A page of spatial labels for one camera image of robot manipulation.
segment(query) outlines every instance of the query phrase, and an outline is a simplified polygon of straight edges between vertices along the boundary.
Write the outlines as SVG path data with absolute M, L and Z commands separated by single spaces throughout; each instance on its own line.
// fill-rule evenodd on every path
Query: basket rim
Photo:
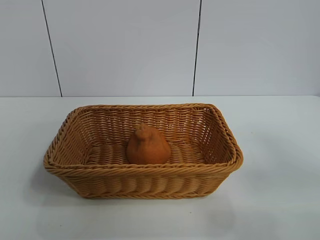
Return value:
M 67 128 L 72 124 L 72 121 L 75 119 L 77 114 L 85 110 L 92 110 L 92 109 L 114 109 L 117 110 L 125 110 L 125 109 L 147 109 L 154 108 L 155 110 L 169 110 L 171 108 L 179 108 L 179 109 L 190 109 L 190 108 L 210 108 L 215 114 L 215 117 L 218 119 L 218 123 L 223 131 L 223 135 L 225 136 L 225 140 L 228 143 L 228 146 L 232 148 L 232 160 L 225 163 L 215 163 L 215 164 L 206 164 L 206 163 L 165 163 L 165 164 L 145 164 L 145 165 L 138 165 L 138 164 L 95 164 L 95 165 L 84 165 L 84 164 L 71 164 L 71 165 L 61 165 L 57 164 L 56 162 L 52 161 L 53 156 L 56 154 L 56 147 L 61 144 L 64 138 L 64 129 Z M 108 176 L 112 176 L 112 172 L 115 173 L 118 171 L 125 171 L 126 174 L 147 174 L 149 171 L 154 169 L 158 169 L 159 171 L 165 171 L 166 169 L 176 169 L 177 174 L 183 175 L 185 174 L 210 174 L 210 173 L 228 173 L 237 170 L 243 163 L 243 153 L 240 147 L 237 144 L 235 137 L 233 136 L 231 130 L 229 129 L 222 113 L 220 110 L 214 106 L 213 104 L 209 103 L 180 103 L 180 104 L 147 104 L 147 105 L 105 105 L 105 104 L 98 104 L 98 105 L 86 105 L 80 106 L 75 108 L 72 112 L 70 112 L 63 124 L 61 125 L 57 135 L 53 139 L 52 143 L 50 144 L 49 148 L 47 149 L 44 158 L 43 164 L 44 167 L 48 172 L 51 172 L 55 175 L 57 173 L 68 175 L 68 176 L 78 176 L 84 175 L 101 175 L 103 173 L 108 172 Z

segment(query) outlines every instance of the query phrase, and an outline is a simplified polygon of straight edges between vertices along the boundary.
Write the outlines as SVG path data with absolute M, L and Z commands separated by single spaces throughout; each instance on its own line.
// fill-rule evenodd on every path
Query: basket bottom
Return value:
M 204 164 L 204 157 L 196 144 L 183 141 L 169 142 L 169 164 Z M 127 143 L 96 145 L 91 148 L 86 165 L 129 164 Z
M 130 195 L 130 194 L 119 194 L 119 195 L 102 195 L 102 196 L 81 196 L 84 199 L 193 199 L 193 198 L 204 198 L 212 192 L 205 194 L 185 194 L 185 195 Z

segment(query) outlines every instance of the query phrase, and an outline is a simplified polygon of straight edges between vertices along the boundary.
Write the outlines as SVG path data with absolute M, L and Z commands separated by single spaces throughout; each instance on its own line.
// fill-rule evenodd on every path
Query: brown object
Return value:
M 135 126 L 159 129 L 171 148 L 165 164 L 129 164 Z M 72 111 L 44 156 L 44 167 L 85 198 L 180 199 L 211 194 L 243 162 L 211 104 L 94 105 Z
M 155 127 L 140 124 L 130 137 L 126 156 L 131 164 L 164 164 L 170 158 L 170 146 Z

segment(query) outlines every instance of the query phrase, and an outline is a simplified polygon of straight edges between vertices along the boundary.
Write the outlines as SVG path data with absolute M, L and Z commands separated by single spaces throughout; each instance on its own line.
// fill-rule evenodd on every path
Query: white tabletop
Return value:
M 211 103 L 244 155 L 205 198 L 79 197 L 43 168 L 66 115 L 94 104 Z M 1 240 L 319 240 L 320 97 L 0 98 Z

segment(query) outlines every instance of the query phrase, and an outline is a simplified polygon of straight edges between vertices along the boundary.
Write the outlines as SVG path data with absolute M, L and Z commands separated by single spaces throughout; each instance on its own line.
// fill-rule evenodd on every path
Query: white wall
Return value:
M 319 95 L 319 0 L 203 0 L 195 95 Z
M 63 96 L 191 96 L 200 0 L 45 0 Z
M 0 0 L 0 96 L 60 96 L 41 0 Z
M 190 96 L 200 0 L 44 0 L 64 96 Z M 319 0 L 202 0 L 195 95 L 320 96 Z M 60 96 L 41 0 L 0 0 L 0 97 Z

